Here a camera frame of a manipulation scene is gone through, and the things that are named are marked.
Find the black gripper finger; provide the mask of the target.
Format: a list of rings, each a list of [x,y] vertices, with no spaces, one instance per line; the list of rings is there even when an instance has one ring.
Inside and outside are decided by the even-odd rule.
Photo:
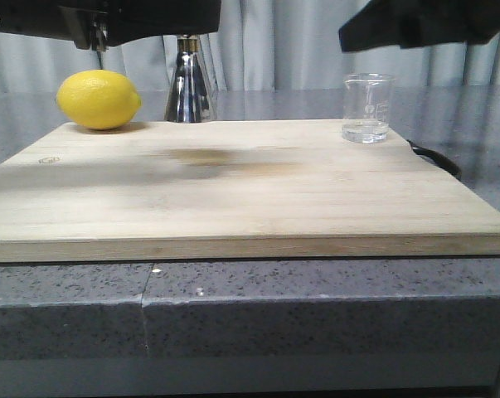
[[[500,1],[370,1],[338,31],[341,49],[483,45],[500,32]]]

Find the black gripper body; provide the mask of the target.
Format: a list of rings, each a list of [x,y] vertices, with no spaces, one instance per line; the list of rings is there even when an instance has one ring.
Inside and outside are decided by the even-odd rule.
[[[0,32],[72,41],[104,51],[151,36],[216,32],[221,2],[0,1]]]

